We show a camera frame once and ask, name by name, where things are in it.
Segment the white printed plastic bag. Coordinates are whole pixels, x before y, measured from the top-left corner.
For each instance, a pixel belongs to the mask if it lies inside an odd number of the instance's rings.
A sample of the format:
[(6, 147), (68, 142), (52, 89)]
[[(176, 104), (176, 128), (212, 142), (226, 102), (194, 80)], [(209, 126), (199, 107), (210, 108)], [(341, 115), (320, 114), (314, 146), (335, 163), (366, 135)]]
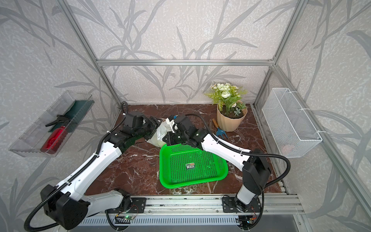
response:
[(147, 140), (147, 142), (161, 148), (166, 144), (166, 142), (163, 142), (162, 139), (167, 135), (168, 132), (172, 132), (172, 130), (166, 123), (166, 120), (164, 120), (157, 128), (157, 131), (154, 133), (154, 135), (149, 140)]

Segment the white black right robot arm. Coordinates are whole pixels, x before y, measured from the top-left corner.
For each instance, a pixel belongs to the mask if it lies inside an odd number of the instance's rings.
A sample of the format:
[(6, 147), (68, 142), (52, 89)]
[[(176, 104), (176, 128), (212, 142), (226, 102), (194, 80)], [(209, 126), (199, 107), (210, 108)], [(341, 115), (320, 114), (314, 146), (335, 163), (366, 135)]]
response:
[(243, 185), (235, 197), (235, 202), (246, 206), (259, 197), (271, 175), (271, 168), (264, 154), (240, 148), (216, 137), (206, 128), (196, 128), (188, 116), (166, 119), (169, 131), (160, 132), (158, 141), (168, 146), (185, 144), (193, 148), (211, 152), (233, 164), (243, 173)]

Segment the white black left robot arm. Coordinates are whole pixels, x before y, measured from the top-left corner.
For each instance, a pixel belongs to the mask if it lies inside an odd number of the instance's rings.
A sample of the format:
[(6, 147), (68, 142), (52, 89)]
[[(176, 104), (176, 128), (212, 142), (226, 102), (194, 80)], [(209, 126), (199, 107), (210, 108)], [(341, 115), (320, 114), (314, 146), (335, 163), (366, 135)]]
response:
[(156, 133), (160, 120), (133, 111), (125, 114), (121, 123), (99, 142), (97, 151), (76, 171), (58, 183), (47, 185), (41, 192), (47, 216), (66, 230), (78, 226), (86, 217), (101, 211), (129, 210), (133, 203), (130, 193), (122, 189), (86, 196), (95, 179), (137, 140), (149, 140)]

